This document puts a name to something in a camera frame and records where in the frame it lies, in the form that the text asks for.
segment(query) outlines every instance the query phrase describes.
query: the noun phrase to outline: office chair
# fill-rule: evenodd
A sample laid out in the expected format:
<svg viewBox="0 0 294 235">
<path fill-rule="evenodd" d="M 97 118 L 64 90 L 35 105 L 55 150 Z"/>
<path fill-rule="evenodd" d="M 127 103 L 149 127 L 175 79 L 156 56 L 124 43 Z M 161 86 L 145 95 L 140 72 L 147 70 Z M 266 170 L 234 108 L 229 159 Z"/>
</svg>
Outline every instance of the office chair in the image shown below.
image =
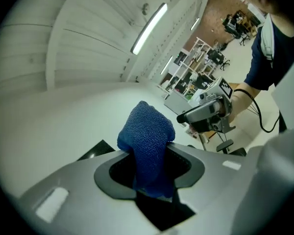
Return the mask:
<svg viewBox="0 0 294 235">
<path fill-rule="evenodd" d="M 250 40 L 250 37 L 246 34 L 246 35 L 241 35 L 242 40 L 240 41 L 240 45 L 243 44 L 243 46 L 245 46 L 245 40 Z"/>
<path fill-rule="evenodd" d="M 216 148 L 216 151 L 219 152 L 222 150 L 222 152 L 224 154 L 231 154 L 231 155 L 246 157 L 247 153 L 244 148 L 240 148 L 240 149 L 237 149 L 231 153 L 228 153 L 229 146 L 231 146 L 232 144 L 233 144 L 233 140 L 229 139 L 229 140 L 219 144 Z"/>
<path fill-rule="evenodd" d="M 222 53 L 217 52 L 214 49 L 208 51 L 208 58 L 212 60 L 215 64 L 221 65 L 220 70 L 224 70 L 225 65 L 230 65 L 230 60 L 225 60 L 225 57 Z"/>
</svg>

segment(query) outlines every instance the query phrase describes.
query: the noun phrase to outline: navy shirt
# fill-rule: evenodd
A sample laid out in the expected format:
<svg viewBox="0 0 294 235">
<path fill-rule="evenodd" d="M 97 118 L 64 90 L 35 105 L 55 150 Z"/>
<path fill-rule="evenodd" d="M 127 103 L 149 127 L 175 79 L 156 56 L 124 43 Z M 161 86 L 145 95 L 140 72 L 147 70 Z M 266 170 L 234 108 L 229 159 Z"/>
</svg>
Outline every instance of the navy shirt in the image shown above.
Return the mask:
<svg viewBox="0 0 294 235">
<path fill-rule="evenodd" d="M 261 50 L 261 31 L 258 30 L 255 41 L 251 47 L 251 68 L 245 83 L 258 90 L 268 90 L 281 81 L 294 62 L 294 37 L 284 35 L 274 24 L 274 58 L 272 67 Z M 279 131 L 286 130 L 286 125 L 280 114 Z"/>
</svg>

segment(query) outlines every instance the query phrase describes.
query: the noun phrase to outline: person's arm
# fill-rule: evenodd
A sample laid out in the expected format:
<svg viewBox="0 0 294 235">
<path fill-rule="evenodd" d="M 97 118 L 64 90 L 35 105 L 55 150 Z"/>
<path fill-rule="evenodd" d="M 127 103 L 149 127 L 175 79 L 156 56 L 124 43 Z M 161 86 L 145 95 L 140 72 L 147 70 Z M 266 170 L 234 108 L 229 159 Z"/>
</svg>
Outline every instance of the person's arm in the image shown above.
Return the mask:
<svg viewBox="0 0 294 235">
<path fill-rule="evenodd" d="M 253 98 L 255 98 L 260 92 L 260 90 L 251 87 L 245 82 L 240 84 L 237 89 L 247 91 Z M 252 104 L 252 100 L 243 92 L 234 92 L 231 97 L 231 103 L 232 113 L 229 117 L 230 122 L 232 122 L 239 113 L 246 110 Z"/>
<path fill-rule="evenodd" d="M 252 60 L 250 71 L 243 83 L 237 89 L 247 91 L 255 98 L 261 90 L 268 90 L 273 84 L 273 72 L 270 62 L 263 55 L 261 50 L 261 28 L 258 30 L 255 41 L 252 45 Z M 246 110 L 252 103 L 252 100 L 243 92 L 234 92 L 231 97 L 232 113 L 230 122 L 242 111 Z"/>
</svg>

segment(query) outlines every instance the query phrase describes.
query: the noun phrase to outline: black slot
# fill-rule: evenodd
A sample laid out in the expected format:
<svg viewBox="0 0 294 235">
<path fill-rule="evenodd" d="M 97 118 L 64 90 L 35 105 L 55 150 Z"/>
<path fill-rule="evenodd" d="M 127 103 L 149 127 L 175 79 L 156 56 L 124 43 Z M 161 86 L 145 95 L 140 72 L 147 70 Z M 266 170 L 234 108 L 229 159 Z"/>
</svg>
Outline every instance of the black slot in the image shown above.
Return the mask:
<svg viewBox="0 0 294 235">
<path fill-rule="evenodd" d="M 164 170 L 167 177 L 172 180 L 188 172 L 192 164 L 177 153 L 166 150 L 164 159 Z M 110 177 L 119 184 L 132 188 L 136 172 L 136 163 L 134 154 L 131 153 L 124 159 L 116 162 L 110 167 Z"/>
<path fill-rule="evenodd" d="M 91 148 L 87 153 L 85 153 L 77 161 L 97 157 L 97 156 L 107 154 L 113 151 L 115 151 L 115 149 L 113 149 L 110 145 L 108 145 L 105 140 L 101 140 L 98 144 L 96 144 L 93 148 Z"/>
<path fill-rule="evenodd" d="M 187 205 L 181 204 L 177 190 L 174 190 L 172 202 L 150 198 L 137 192 L 137 207 L 159 230 L 164 231 L 195 215 Z"/>
</svg>

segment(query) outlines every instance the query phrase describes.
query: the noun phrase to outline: brick wall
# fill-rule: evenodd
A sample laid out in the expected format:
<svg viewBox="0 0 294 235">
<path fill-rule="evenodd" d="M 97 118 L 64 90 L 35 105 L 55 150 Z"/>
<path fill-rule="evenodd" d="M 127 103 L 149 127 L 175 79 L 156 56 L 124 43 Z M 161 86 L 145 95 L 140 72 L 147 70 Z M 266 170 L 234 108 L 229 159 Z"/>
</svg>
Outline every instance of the brick wall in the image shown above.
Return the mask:
<svg viewBox="0 0 294 235">
<path fill-rule="evenodd" d="M 224 20 L 227 14 L 233 15 L 238 10 L 242 10 L 247 16 L 251 16 L 247 5 L 240 0 L 208 0 L 201 22 L 184 48 L 190 50 L 196 41 L 196 37 L 201 38 L 210 46 L 214 45 L 215 39 L 219 43 L 231 41 L 233 37 L 224 31 L 221 19 Z"/>
</svg>

